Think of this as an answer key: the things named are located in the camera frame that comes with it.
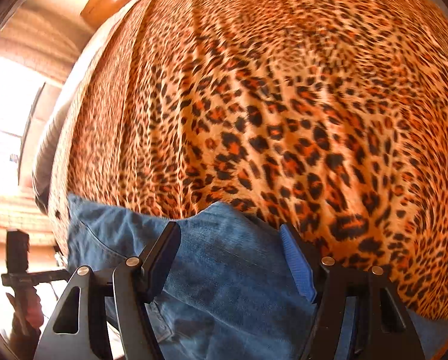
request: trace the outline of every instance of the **blue cloth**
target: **blue cloth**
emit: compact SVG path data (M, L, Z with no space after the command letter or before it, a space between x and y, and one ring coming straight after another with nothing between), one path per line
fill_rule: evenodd
M69 209L71 272L81 265L115 267L139 255L168 222L72 194ZM278 232L221 202L177 223L181 246L164 290L145 305L165 358L297 358L315 306L297 292ZM116 325L112 299L106 305ZM446 341L448 323L424 322L424 333L416 328L430 358ZM345 345L338 350L335 359L345 359Z

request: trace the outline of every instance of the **round metal bolt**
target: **round metal bolt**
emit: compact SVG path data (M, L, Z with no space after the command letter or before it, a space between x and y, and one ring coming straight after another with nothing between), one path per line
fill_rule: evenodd
M127 266L136 266L137 264L139 264L139 259L137 257L129 257L126 260Z
M332 257L326 256L322 257L321 263L323 263L325 266L333 266L336 261Z
M87 275L88 273L89 273L89 268L86 266L82 266L77 269L77 274L79 276L84 276L84 275Z
M375 275L381 275L384 273L384 270L380 266L373 266L372 267L372 273Z

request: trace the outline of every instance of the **animal print garment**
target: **animal print garment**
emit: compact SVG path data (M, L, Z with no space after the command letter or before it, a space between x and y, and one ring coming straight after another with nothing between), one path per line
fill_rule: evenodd
M139 0L96 63L69 191L289 221L448 318L448 20L429 0Z

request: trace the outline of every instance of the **person's hand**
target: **person's hand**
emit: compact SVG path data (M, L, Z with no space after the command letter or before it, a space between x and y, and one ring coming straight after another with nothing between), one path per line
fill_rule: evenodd
M14 310L16 310L16 299L14 296L8 292L6 292L6 296ZM29 325L31 325L34 329L39 329L44 324L44 314L41 305L41 298L37 294L34 287L26 289L26 303L27 307L23 310L26 321L28 321Z

